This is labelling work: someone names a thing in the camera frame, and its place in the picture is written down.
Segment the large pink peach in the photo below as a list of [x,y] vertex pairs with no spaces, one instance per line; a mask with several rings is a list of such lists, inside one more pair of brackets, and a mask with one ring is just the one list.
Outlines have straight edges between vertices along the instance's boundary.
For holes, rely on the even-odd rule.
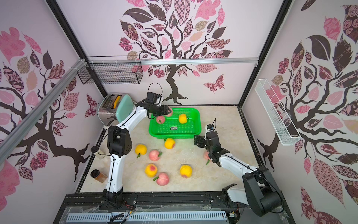
[[173,114],[173,110],[171,108],[168,109],[168,114],[166,115],[166,117],[171,117]]

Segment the small pink peach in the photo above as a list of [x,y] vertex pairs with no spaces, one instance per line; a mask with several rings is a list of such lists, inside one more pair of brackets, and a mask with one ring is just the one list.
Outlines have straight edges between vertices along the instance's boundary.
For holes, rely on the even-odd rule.
[[204,155],[203,155],[204,159],[206,160],[206,165],[208,165],[211,161],[209,155],[208,155],[208,151],[205,151],[204,152]]

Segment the yellow peach with red blush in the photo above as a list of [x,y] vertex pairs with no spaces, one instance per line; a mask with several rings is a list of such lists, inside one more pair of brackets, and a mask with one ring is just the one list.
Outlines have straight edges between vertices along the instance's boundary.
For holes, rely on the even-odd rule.
[[186,114],[181,114],[179,117],[178,117],[178,121],[180,124],[186,124],[188,122],[188,116]]

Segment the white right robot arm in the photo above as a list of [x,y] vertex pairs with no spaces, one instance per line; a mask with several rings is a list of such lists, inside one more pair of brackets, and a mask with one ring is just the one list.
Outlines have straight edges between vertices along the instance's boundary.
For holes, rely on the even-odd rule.
[[231,201],[248,205],[259,217],[284,207],[283,195],[271,172],[266,167],[257,168],[236,158],[221,146],[217,132],[194,136],[194,145],[206,149],[213,163],[242,179],[243,189],[228,188]]

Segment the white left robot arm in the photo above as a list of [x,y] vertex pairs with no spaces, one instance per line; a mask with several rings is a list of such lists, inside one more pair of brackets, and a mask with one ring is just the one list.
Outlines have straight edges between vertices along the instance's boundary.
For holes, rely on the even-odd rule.
[[107,147],[111,156],[110,179],[106,185],[106,190],[110,193],[117,194],[123,190],[123,173],[126,156],[132,150],[131,132],[144,118],[151,116],[158,117],[168,115],[172,109],[167,105],[162,105],[159,100],[157,103],[139,102],[133,103],[130,107],[119,106],[117,108],[120,115],[119,124],[110,126],[107,135]]

